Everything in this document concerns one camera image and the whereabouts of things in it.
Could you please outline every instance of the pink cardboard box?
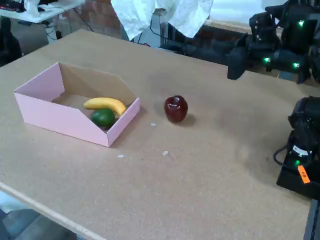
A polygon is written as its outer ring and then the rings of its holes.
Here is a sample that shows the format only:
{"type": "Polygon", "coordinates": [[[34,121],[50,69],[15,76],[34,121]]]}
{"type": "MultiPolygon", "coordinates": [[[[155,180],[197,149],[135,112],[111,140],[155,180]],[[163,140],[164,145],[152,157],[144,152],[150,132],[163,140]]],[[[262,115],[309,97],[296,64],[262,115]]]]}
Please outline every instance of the pink cardboard box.
{"type": "Polygon", "coordinates": [[[14,91],[25,123],[110,147],[138,114],[140,99],[116,75],[56,63],[14,91]],[[107,131],[96,126],[93,110],[83,108],[91,98],[118,99],[125,113],[107,131]]]}

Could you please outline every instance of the banana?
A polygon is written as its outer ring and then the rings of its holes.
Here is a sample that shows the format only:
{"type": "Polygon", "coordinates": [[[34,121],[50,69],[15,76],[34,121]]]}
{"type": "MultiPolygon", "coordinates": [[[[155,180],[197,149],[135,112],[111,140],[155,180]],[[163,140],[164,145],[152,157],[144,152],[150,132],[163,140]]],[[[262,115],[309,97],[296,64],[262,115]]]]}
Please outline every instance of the banana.
{"type": "Polygon", "coordinates": [[[119,100],[110,97],[97,97],[86,101],[83,104],[86,109],[111,109],[119,116],[125,113],[126,106],[119,100]]]}

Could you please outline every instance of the orange tag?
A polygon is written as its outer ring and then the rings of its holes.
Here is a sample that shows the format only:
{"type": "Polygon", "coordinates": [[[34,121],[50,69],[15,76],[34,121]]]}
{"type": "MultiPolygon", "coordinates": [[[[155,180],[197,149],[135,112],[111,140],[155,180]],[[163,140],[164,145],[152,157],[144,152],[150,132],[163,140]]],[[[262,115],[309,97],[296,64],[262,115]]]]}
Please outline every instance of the orange tag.
{"type": "Polygon", "coordinates": [[[301,176],[301,178],[302,178],[303,183],[304,183],[304,184],[310,183],[310,179],[309,179],[309,177],[308,177],[308,175],[307,175],[307,172],[306,172],[304,166],[299,165],[299,166],[298,166],[298,171],[299,171],[299,173],[300,173],[300,176],[301,176]]]}

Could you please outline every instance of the green lime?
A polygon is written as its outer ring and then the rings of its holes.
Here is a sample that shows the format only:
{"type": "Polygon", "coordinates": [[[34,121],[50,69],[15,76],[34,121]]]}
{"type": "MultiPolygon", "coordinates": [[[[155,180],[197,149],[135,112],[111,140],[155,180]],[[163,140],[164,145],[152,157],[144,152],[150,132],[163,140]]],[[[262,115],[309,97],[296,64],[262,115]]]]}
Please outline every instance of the green lime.
{"type": "Polygon", "coordinates": [[[113,124],[115,124],[116,117],[114,111],[109,108],[102,108],[94,111],[91,115],[91,121],[99,126],[110,128],[113,124]]]}

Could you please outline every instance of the apple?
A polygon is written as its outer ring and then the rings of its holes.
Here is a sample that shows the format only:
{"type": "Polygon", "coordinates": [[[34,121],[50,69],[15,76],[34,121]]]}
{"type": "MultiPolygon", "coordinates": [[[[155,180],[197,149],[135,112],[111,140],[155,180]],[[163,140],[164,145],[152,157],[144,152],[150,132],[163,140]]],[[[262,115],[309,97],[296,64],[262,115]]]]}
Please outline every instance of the apple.
{"type": "Polygon", "coordinates": [[[180,95],[171,96],[165,100],[164,111],[170,122],[180,123],[187,115],[188,103],[180,95]]]}

